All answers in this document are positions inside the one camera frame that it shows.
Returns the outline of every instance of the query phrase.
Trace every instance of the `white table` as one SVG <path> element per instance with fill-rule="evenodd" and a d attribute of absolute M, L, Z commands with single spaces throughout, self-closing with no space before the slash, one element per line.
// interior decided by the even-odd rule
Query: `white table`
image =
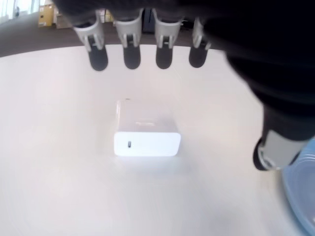
<path fill-rule="evenodd" d="M 298 236 L 277 172 L 252 151 L 262 109 L 224 54 L 200 69 L 175 47 L 171 67 L 121 45 L 91 69 L 83 47 L 0 58 L 0 235 Z M 118 99 L 168 103 L 182 134 L 172 158 L 113 153 Z"/>

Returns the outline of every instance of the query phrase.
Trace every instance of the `cardboard box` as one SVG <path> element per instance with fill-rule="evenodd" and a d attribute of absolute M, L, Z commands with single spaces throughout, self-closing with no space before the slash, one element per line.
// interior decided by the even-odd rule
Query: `cardboard box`
<path fill-rule="evenodd" d="M 53 24 L 54 8 L 53 4 L 39 7 L 38 27 L 46 27 Z"/>

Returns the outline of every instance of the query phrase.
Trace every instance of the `white charger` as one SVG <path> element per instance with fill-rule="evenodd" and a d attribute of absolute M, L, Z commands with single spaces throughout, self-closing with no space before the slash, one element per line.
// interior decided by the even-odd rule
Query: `white charger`
<path fill-rule="evenodd" d="M 117 102 L 117 156 L 174 156 L 180 142 L 181 135 L 166 106 L 129 99 Z"/>

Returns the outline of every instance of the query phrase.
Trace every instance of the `black fingertip pad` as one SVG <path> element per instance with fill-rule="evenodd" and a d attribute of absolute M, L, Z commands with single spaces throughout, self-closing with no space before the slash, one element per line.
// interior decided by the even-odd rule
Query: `black fingertip pad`
<path fill-rule="evenodd" d="M 168 48 L 168 46 L 163 46 L 162 48 L 157 47 L 156 62 L 160 69 L 167 69 L 172 64 L 173 49 Z"/>
<path fill-rule="evenodd" d="M 107 67 L 108 57 L 105 46 L 102 50 L 92 47 L 92 51 L 89 52 L 89 57 L 91 66 L 94 70 L 102 71 Z"/>
<path fill-rule="evenodd" d="M 256 169 L 258 169 L 259 171 L 266 171 L 267 169 L 265 167 L 263 167 L 263 165 L 260 163 L 259 157 L 258 157 L 258 147 L 259 147 L 260 143 L 261 143 L 261 139 L 258 140 L 258 142 L 255 146 L 254 153 L 252 155 L 252 160 L 254 162 Z"/>
<path fill-rule="evenodd" d="M 129 69 L 134 70 L 138 68 L 141 62 L 140 47 L 129 46 L 124 48 L 124 61 Z"/>
<path fill-rule="evenodd" d="M 200 68 L 206 61 L 208 50 L 204 48 L 190 48 L 189 62 L 192 67 Z"/>

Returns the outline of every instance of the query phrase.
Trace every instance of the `floor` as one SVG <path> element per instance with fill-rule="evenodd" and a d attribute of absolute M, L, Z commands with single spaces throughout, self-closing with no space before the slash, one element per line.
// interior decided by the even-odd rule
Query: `floor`
<path fill-rule="evenodd" d="M 37 50 L 81 46 L 72 29 L 39 28 L 38 13 L 10 20 L 0 25 L 0 57 Z M 120 44 L 112 23 L 103 24 L 106 44 Z M 141 44 L 156 44 L 153 34 L 143 34 Z M 178 46 L 191 45 L 191 31 L 181 31 Z"/>

